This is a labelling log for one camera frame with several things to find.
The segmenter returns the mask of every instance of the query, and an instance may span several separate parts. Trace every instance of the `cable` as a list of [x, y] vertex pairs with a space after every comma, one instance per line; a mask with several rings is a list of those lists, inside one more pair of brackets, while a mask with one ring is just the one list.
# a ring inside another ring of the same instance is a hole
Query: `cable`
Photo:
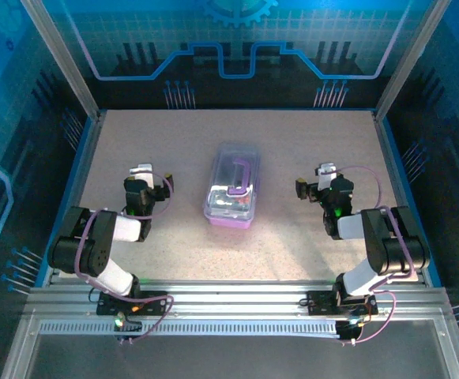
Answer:
[[362, 339], [361, 339], [361, 336], [363, 335], [363, 331], [361, 330], [361, 334], [360, 334], [359, 338], [357, 340], [355, 340], [354, 343], [367, 342], [369, 340], [372, 340], [376, 336], [378, 336], [382, 332], [382, 330], [384, 330], [387, 327], [387, 325], [390, 323], [390, 319], [394, 315], [394, 311], [396, 310], [396, 303], [397, 303], [396, 295], [391, 291], [379, 291], [379, 292], [375, 292], [375, 293], [391, 295], [391, 297], [393, 298], [393, 307], [391, 308], [391, 310], [389, 312], [389, 316], [387, 316], [386, 322], [384, 322], [384, 325], [382, 325], [379, 330], [377, 330], [371, 336], [368, 336], [368, 337], [365, 337], [365, 338], [362, 338]]
[[90, 291], [88, 292], [88, 300], [89, 300], [90, 302], [98, 302], [98, 301], [99, 301], [99, 300], [96, 300], [96, 301], [91, 300], [91, 295], [92, 295], [92, 293], [94, 292], [94, 290], [95, 290], [95, 288], [92, 287], [92, 288], [90, 289]]
[[369, 167], [366, 167], [366, 166], [359, 166], [359, 165], [355, 165], [355, 166], [346, 166], [346, 167], [342, 167], [342, 168], [338, 168], [336, 169], [335, 171], [328, 171], [328, 172], [322, 172], [321, 175], [331, 175], [331, 174], [336, 174], [338, 172], [342, 172], [344, 170], [350, 170], [352, 168], [360, 168], [360, 169], [363, 169], [363, 170], [366, 170], [366, 171], [369, 171], [375, 178], [375, 180], [377, 181], [377, 186], [378, 186], [378, 199], [377, 199], [377, 204], [375, 204], [374, 208], [378, 208], [380, 206], [380, 203], [382, 202], [382, 182], [380, 182], [380, 178], [378, 177], [377, 173], [374, 172], [372, 169], [370, 169]]
[[[151, 215], [151, 216], [129, 216], [129, 215], [124, 215], [124, 217], [127, 217], [129, 219], [133, 219], [133, 220], [151, 220], [152, 218], [160, 216], [164, 212], [166, 212], [166, 210], [170, 207], [170, 205], [171, 205], [171, 203], [173, 201], [173, 187], [171, 186], [171, 183], [168, 180], [166, 180], [166, 178], [162, 177], [159, 174], [156, 174], [155, 172], [152, 172], [152, 171], [144, 171], [144, 172], [150, 172], [152, 175], [155, 175], [155, 176], [159, 177], [160, 179], [163, 180], [163, 182], [166, 183], [166, 185], [168, 186], [168, 188], [170, 190], [169, 202], [167, 203], [166, 207], [162, 211], [158, 212], [155, 215]], [[154, 325], [152, 325], [152, 327], [147, 332], [143, 333], [141, 336], [139, 336], [137, 338], [134, 338], [134, 339], [129, 338], [128, 339], [129, 343], [132, 344], [134, 340], [141, 340], [142, 338], [145, 338], [146, 336], [148, 336], [151, 332], [153, 332], [159, 326], [159, 324], [162, 322], [162, 320], [170, 313], [171, 308], [173, 307], [173, 304], [175, 302], [175, 299], [171, 295], [156, 296], [156, 297], [153, 297], [153, 298], [127, 298], [125, 296], [121, 296], [119, 294], [116, 294], [115, 292], [113, 292], [109, 288], [106, 288], [106, 287], [100, 285], [99, 283], [95, 282], [90, 275], [86, 275], [86, 274], [84, 274], [84, 273], [82, 273], [80, 271], [81, 252], [84, 249], [85, 240], [88, 237], [88, 233], [90, 231], [90, 228], [91, 228], [92, 224], [94, 223], [94, 220], [96, 219], [97, 215], [99, 215], [100, 212], [102, 212], [103, 210], [104, 209], [98, 209], [98, 210], [94, 211], [94, 213], [91, 214], [91, 216], [87, 220], [87, 223], [85, 224], [84, 231], [81, 234], [80, 243], [78, 244], [77, 253], [76, 253], [75, 258], [74, 258], [74, 272], [75, 272], [75, 274], [77, 274], [77, 276], [80, 279], [84, 280], [87, 284], [90, 284], [94, 288], [96, 288], [96, 289], [98, 289], [98, 290], [100, 290], [100, 291], [102, 291], [102, 292], [104, 292], [106, 294], [109, 294], [110, 296], [112, 296], [114, 298], [122, 300], [124, 302], [139, 302], [139, 303], [143, 303], [143, 304], [148, 304], [150, 302], [156, 302], [156, 301], [161, 301], [161, 300], [164, 300], [164, 301], [167, 302], [169, 300], [169, 307], [166, 309], [166, 311], [160, 317], [160, 319]]]

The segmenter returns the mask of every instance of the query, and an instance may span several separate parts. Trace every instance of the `blue wall panel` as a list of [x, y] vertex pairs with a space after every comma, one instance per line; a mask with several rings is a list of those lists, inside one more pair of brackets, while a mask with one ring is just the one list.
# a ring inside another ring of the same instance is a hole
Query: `blue wall panel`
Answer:
[[[459, 303], [459, 0], [446, 11], [388, 119], [438, 273]], [[406, 152], [416, 145], [415, 162], [407, 164]]]
[[[27, 13], [17, 0], [0, 0], [0, 170], [14, 199], [0, 223], [0, 371], [31, 283], [12, 279], [10, 265], [20, 264], [12, 251], [45, 249], [73, 162], [74, 119], [85, 122], [85, 113]], [[0, 180], [0, 220], [6, 199]], [[34, 280], [29, 272], [21, 273]]]
[[[96, 101], [108, 108], [186, 107], [179, 95], [178, 106], [168, 102], [167, 81], [189, 81], [204, 108], [374, 107], [429, 5], [47, 2]], [[315, 101], [332, 88], [337, 101]]]

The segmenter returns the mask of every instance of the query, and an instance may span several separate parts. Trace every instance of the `aluminum frame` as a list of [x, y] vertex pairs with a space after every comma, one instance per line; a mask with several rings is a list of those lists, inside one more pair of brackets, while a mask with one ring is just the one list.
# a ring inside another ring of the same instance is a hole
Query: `aluminum frame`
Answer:
[[387, 112], [391, 108], [397, 95], [403, 88], [404, 83], [412, 72], [413, 67], [424, 52], [429, 39], [436, 30], [436, 27], [443, 18], [443, 14], [449, 7], [452, 0], [435, 0], [417, 28], [416, 38], [412, 45], [404, 52], [397, 65], [393, 76], [384, 89], [382, 96], [378, 100], [376, 119], [382, 122]]
[[[43, 322], [113, 321], [113, 317], [96, 315], [96, 304], [88, 301], [90, 288], [81, 281], [63, 280], [48, 288], [32, 290], [1, 378], [27, 377], [32, 367], [38, 336], [54, 334], [42, 332]], [[304, 297], [306, 291], [328, 291], [330, 288], [329, 283], [312, 282], [156, 281], [146, 284], [147, 290], [168, 291], [175, 297], [171, 314], [164, 320], [166, 325], [194, 321], [248, 321], [254, 324], [256, 321], [279, 321], [288, 325], [304, 325], [305, 321], [343, 319], [308, 316], [307, 309], [299, 306], [299, 300]], [[433, 321], [449, 375], [452, 379], [459, 379], [459, 329], [445, 289], [410, 284], [389, 285], [385, 289], [393, 291], [397, 296], [398, 303], [392, 321]], [[390, 297], [385, 295], [377, 295], [377, 299], [380, 314], [374, 319], [383, 321], [389, 314], [392, 302]], [[153, 317], [138, 319], [148, 323], [154, 320]], [[88, 333], [82, 328], [72, 328], [70, 332], [64, 331], [59, 334], [79, 336]], [[108, 335], [111, 332], [108, 333], [106, 330], [99, 334]], [[185, 330], [178, 335], [186, 335]]]
[[91, 120], [97, 121], [100, 115], [99, 107], [45, 5], [41, 0], [21, 0], [21, 2], [54, 57], [55, 62], [66, 77], [78, 101], [80, 101], [85, 113]]

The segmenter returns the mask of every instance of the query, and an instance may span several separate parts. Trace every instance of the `clear plastic container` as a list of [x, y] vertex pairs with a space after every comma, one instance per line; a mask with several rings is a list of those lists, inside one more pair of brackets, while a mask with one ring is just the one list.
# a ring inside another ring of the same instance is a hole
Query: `clear plastic container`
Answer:
[[213, 162], [205, 216], [212, 225], [247, 229], [254, 219], [259, 152], [253, 146], [222, 144]]

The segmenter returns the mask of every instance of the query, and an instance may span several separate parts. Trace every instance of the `beige tabletop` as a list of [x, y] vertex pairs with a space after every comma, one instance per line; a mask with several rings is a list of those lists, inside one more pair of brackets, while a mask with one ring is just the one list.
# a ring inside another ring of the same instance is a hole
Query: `beige tabletop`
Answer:
[[[257, 209], [246, 231], [211, 226], [203, 215], [224, 141], [261, 152]], [[369, 111], [108, 111], [81, 206], [119, 211], [129, 169], [152, 163], [158, 174], [173, 174], [175, 198], [145, 242], [114, 242], [111, 257], [124, 269], [142, 279], [333, 280], [366, 252], [363, 241], [333, 241], [320, 205], [295, 195], [295, 180], [317, 181], [314, 169], [325, 162], [371, 167], [382, 180], [382, 203], [396, 204]], [[355, 183], [354, 211], [373, 207], [373, 177], [345, 176]]]

